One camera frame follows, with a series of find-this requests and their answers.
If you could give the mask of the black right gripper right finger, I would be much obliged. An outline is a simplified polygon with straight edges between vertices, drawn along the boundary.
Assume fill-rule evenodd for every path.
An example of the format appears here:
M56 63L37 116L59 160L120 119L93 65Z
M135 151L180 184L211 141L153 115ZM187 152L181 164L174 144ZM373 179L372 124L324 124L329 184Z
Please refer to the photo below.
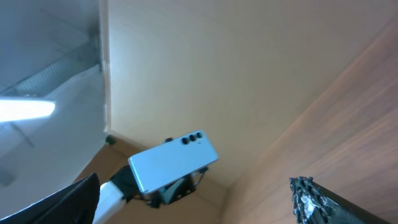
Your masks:
M389 224L317 184L313 177L289 180L297 224Z

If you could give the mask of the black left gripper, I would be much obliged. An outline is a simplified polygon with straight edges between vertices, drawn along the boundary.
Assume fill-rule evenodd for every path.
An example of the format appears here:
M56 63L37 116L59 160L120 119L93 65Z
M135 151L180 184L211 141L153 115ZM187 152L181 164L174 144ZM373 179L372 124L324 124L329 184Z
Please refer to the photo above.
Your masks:
M160 208L161 205L170 205L192 193L197 189L198 184L205 176L208 167L204 167L193 174L188 174L176 182L161 188L150 195L139 194L134 200L146 203L150 208Z

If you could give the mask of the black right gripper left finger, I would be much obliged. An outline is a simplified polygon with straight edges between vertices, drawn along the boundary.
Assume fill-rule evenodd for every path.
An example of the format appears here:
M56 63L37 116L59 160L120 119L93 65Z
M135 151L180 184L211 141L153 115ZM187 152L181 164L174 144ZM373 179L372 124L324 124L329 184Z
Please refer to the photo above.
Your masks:
M99 199L100 180L92 173L1 219L1 224L92 224Z

